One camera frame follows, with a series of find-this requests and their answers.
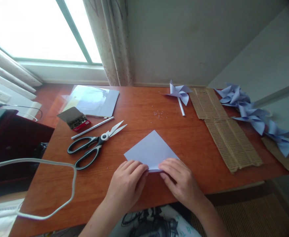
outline scissor blade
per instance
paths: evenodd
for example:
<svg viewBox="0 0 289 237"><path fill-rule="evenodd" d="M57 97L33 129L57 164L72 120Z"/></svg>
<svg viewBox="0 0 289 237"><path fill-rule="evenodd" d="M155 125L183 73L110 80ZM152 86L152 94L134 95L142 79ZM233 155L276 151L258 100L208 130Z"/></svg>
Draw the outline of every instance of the scissor blade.
<svg viewBox="0 0 289 237"><path fill-rule="evenodd" d="M107 132L107 134L108 134L109 137L110 137L111 134L122 124L123 121L121 121L120 123L117 123L114 127L112 127L112 129L111 129L110 132Z"/></svg>
<svg viewBox="0 0 289 237"><path fill-rule="evenodd" d="M117 129L116 131L114 131L109 137L114 136L116 133L118 133L120 130L122 130L124 127L126 127L127 125L124 125L122 127L120 127L119 129Z"/></svg>

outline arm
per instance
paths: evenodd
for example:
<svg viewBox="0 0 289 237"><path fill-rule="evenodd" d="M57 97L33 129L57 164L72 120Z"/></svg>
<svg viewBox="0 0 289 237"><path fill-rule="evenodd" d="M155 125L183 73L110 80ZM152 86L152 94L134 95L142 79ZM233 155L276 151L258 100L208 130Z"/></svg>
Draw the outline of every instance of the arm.
<svg viewBox="0 0 289 237"><path fill-rule="evenodd" d="M115 171L106 197L79 237L108 236L117 222L138 201L149 169L139 161L125 161Z"/></svg>
<svg viewBox="0 0 289 237"><path fill-rule="evenodd" d="M159 165L159 169L176 181L174 184L167 174L160 173L176 199L196 215L208 237L230 236L216 209L199 189L191 170L182 161L166 159Z"/></svg>

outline white straw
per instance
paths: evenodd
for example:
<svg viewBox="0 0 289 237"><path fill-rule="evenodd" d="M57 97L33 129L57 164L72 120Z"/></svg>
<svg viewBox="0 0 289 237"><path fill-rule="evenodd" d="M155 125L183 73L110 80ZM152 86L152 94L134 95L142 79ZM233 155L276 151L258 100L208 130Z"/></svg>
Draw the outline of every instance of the white straw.
<svg viewBox="0 0 289 237"><path fill-rule="evenodd" d="M180 107L181 107L182 115L185 116L185 113L184 113L184 109L183 109L183 106L182 106L181 99L180 99L180 97L178 97L177 99L178 99L178 103L180 104Z"/></svg>
<svg viewBox="0 0 289 237"><path fill-rule="evenodd" d="M83 135L83 134L85 134L85 133L87 133L87 132L93 130L94 128L97 128L98 126L100 126L100 125L102 125L102 124L104 124L104 123L106 123L106 122L112 120L113 118L114 118L114 117L110 117L110 118L104 120L103 122L100 122L99 124L94 125L93 127L89 128L89 129L87 129L87 130L85 130L84 132L81 132L81 133L79 133L79 134L77 134L77 135L71 137L71 139L76 139L77 137L79 137L79 136L81 136L81 135Z"/></svg>

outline red box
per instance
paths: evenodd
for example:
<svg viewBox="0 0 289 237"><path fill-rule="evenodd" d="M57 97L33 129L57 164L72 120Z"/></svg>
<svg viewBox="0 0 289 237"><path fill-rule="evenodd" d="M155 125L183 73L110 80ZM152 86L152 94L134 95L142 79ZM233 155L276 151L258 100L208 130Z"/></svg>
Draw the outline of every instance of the red box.
<svg viewBox="0 0 289 237"><path fill-rule="evenodd" d="M76 107L71 107L57 115L68 124L70 129L77 132L91 122Z"/></svg>

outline person's left hand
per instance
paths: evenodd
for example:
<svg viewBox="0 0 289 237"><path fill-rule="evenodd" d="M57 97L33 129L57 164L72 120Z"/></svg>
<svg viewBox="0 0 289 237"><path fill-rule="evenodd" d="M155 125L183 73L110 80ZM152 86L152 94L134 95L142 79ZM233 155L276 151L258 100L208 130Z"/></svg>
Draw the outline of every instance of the person's left hand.
<svg viewBox="0 0 289 237"><path fill-rule="evenodd" d="M125 161L115 171L104 202L120 215L126 214L140 198L149 167L140 161Z"/></svg>

